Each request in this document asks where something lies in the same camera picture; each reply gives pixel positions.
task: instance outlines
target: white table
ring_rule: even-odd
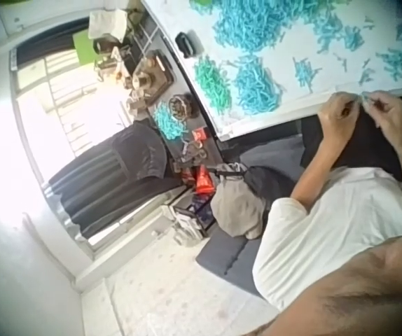
[[[395,7],[395,1],[386,0],[353,0],[350,5],[338,5],[336,14],[344,25],[363,27],[365,17],[375,22],[373,30],[362,29],[365,43],[356,51],[350,52],[344,48],[342,41],[334,41],[330,51],[318,54],[320,49],[317,37],[313,34],[312,25],[296,23],[288,30],[281,43],[275,48],[264,48],[256,53],[262,57],[263,66],[270,71],[272,79],[284,88],[281,106],[273,112],[260,115],[246,116],[236,104],[237,90],[231,86],[233,107],[230,115],[219,116],[209,106],[209,100],[195,82],[193,66],[197,59],[184,59],[178,51],[174,39],[179,32],[194,31],[204,48],[203,55],[208,55],[217,64],[222,61],[232,61],[243,56],[244,53],[236,48],[224,48],[215,41],[212,29],[218,20],[218,11],[211,15],[200,15],[191,9],[188,0],[143,0],[145,7],[158,23],[162,32],[171,42],[179,61],[192,81],[200,100],[214,125],[220,140],[225,141],[234,137],[248,134],[273,125],[314,115],[318,107],[323,104],[332,93],[348,91],[361,93],[362,91],[386,90],[402,95],[402,80],[395,82],[383,70],[385,64],[375,54],[385,53],[388,48],[402,50],[402,44],[396,41],[396,26],[402,22],[402,13]],[[347,72],[334,54],[347,59]],[[322,68],[313,80],[313,93],[308,88],[300,88],[295,78],[293,57],[297,60],[308,58],[312,67]],[[375,70],[372,75],[374,81],[359,85],[364,61],[371,58],[368,67]],[[228,77],[234,79],[237,69],[226,66]]]

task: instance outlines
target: white wall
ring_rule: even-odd
[[[67,234],[48,206],[25,154],[11,101],[8,53],[0,56],[0,216],[4,220],[28,213],[42,240],[74,275],[92,260]]]
[[[22,212],[31,214],[68,270],[78,274],[90,264],[46,206],[26,159],[11,105],[7,54],[0,59],[0,335],[84,336],[71,275],[60,271],[22,224]]]
[[[80,295],[18,219],[0,219],[0,335],[84,336]]]

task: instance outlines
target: black fabric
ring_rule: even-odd
[[[305,151],[300,163],[307,168],[318,150],[323,134],[317,115],[302,119],[301,127]],[[355,132],[333,165],[335,168],[343,166],[383,168],[395,179],[402,181],[402,170],[396,152],[382,131],[375,127],[373,119],[364,111],[360,111]]]
[[[155,131],[134,123],[78,156],[49,184],[81,234],[90,238],[152,197],[181,185],[159,151],[165,147]]]
[[[26,40],[17,48],[18,67],[54,53],[74,49],[73,35],[89,27],[89,18],[61,24]]]
[[[301,165],[306,168],[313,160],[323,134],[317,115],[301,120],[305,151]],[[355,132],[334,167],[379,167],[402,182],[402,169],[397,154],[373,119],[362,109]]]
[[[275,200],[289,197],[294,189],[294,181],[275,169],[254,166],[244,173],[244,182],[251,192],[271,205]]]

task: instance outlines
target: finger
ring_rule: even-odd
[[[345,105],[358,99],[356,94],[348,92],[337,92],[333,95],[333,103],[337,105]]]
[[[371,116],[371,118],[375,121],[375,126],[377,128],[380,127],[380,125],[384,122],[384,115],[383,111],[377,108],[376,105],[370,100],[370,99],[365,99],[363,96],[363,108],[364,111]]]
[[[358,100],[354,101],[350,109],[349,117],[356,121],[360,115],[360,103]]]
[[[364,92],[363,95],[371,98],[375,102],[382,102],[389,106],[392,106],[398,100],[398,97],[386,91]]]

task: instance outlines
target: black curtain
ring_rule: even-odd
[[[18,67],[45,56],[74,49],[72,36],[89,27],[89,18],[61,24],[20,44],[17,48]]]
[[[78,156],[49,185],[81,234],[90,238],[152,197],[180,186],[181,179],[173,177],[156,131],[135,122]]]

